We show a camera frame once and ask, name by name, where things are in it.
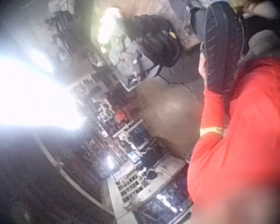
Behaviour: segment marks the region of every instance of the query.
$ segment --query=person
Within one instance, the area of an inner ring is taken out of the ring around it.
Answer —
[[[280,39],[264,30],[249,47],[232,76],[226,135],[224,96],[209,88],[208,50],[200,55],[201,138],[187,178],[192,224],[280,224]]]

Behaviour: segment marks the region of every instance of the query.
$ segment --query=red jacket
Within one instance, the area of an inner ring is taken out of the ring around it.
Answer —
[[[280,181],[280,61],[255,60],[239,76],[225,137],[208,132],[188,170],[188,191],[206,205],[251,186]],[[204,91],[201,128],[223,127],[222,99]]]

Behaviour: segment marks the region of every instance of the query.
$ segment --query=concrete floor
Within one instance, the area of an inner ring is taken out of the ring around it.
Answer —
[[[199,139],[203,81],[198,78],[198,59],[199,54],[192,52],[136,88],[150,133],[163,138],[178,158],[189,154]]]

